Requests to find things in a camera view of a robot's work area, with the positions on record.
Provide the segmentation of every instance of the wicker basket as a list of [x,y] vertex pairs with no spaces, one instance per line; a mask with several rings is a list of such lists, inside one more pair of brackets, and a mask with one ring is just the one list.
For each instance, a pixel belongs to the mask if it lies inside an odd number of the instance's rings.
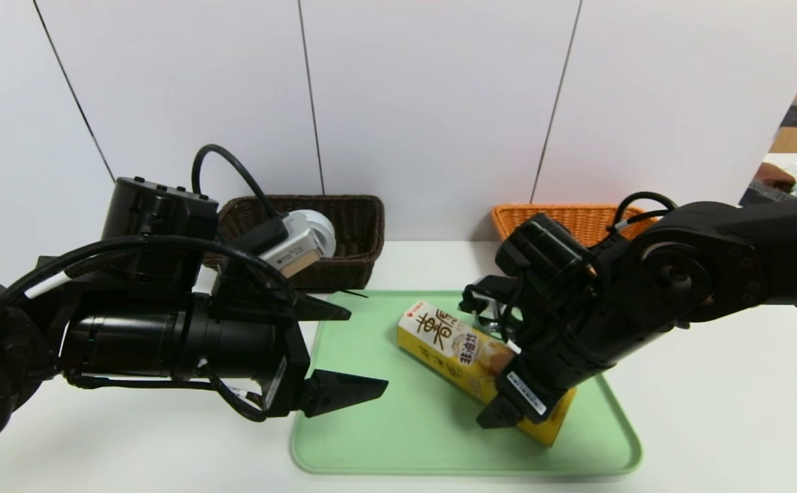
[[[283,212],[309,209],[321,212],[335,225],[337,250],[289,278],[300,290],[330,292],[359,290],[368,284],[374,261],[383,250],[383,203],[374,196],[268,196]],[[219,229],[226,240],[233,240],[262,224],[267,217],[255,197],[240,197],[225,204],[219,212]],[[204,265],[215,268],[221,258],[207,255]]]
[[[617,209],[617,205],[500,205],[493,209],[492,218],[499,236],[505,240],[528,218],[544,212],[567,227],[583,246],[592,247],[608,234],[605,228],[611,225]],[[637,207],[627,207],[624,218],[642,212]],[[656,221],[656,218],[650,218],[628,225],[621,234],[626,238],[635,238]]]

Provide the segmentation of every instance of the white panel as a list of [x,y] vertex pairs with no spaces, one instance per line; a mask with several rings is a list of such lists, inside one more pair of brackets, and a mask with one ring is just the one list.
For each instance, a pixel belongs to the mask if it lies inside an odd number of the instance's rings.
[[[295,0],[39,0],[73,90],[117,177],[190,184],[217,143],[264,191],[319,194]],[[207,159],[204,193],[251,191]]]
[[98,240],[112,188],[34,3],[0,0],[0,283]]
[[302,0],[326,193],[392,240],[494,237],[528,203],[577,0]]
[[796,0],[584,0],[533,200],[737,203],[796,93]]

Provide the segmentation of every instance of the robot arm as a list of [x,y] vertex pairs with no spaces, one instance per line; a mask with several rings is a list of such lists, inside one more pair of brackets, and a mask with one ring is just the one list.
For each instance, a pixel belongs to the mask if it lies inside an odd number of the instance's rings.
[[612,233],[591,249],[540,214],[508,237],[496,264],[509,277],[468,286],[460,308],[504,305],[505,337],[521,351],[478,423],[540,423],[568,389],[674,327],[797,303],[797,200],[690,203],[632,241]]
[[[211,145],[195,159],[193,192],[119,178],[101,241],[41,258],[10,287],[0,285],[0,433],[56,375],[84,389],[210,390],[252,421],[296,409],[313,417],[383,394],[382,380],[320,369],[305,378],[310,357],[298,321],[351,313],[296,292],[283,275],[324,255],[299,233],[305,219],[268,203],[273,215],[240,238],[241,249],[213,241],[217,202],[199,193],[197,179],[210,151],[245,172]],[[192,292],[204,252],[223,256],[210,294]],[[223,378],[250,378],[262,393]]]

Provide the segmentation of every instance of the snack box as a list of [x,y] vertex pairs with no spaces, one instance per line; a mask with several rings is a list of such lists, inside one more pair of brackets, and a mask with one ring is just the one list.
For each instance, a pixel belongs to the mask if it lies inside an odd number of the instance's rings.
[[[396,339],[408,353],[482,403],[489,403],[496,396],[495,377],[514,358],[514,351],[501,340],[424,300],[414,303],[401,316]],[[518,428],[546,446],[554,445],[574,394],[576,389],[568,391],[542,423],[534,425],[523,418]]]

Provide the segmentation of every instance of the table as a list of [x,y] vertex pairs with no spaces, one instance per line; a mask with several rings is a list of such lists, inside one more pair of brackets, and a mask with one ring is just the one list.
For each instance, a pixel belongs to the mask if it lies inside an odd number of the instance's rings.
[[[497,248],[387,242],[368,287],[461,290],[496,273]],[[422,258],[433,268],[423,270]],[[315,325],[303,330],[309,344]],[[309,475],[289,456],[292,419],[253,424],[207,393],[86,391],[58,379],[0,435],[0,491],[797,491],[797,309],[764,306],[676,329],[607,376],[645,449],[626,477]]]

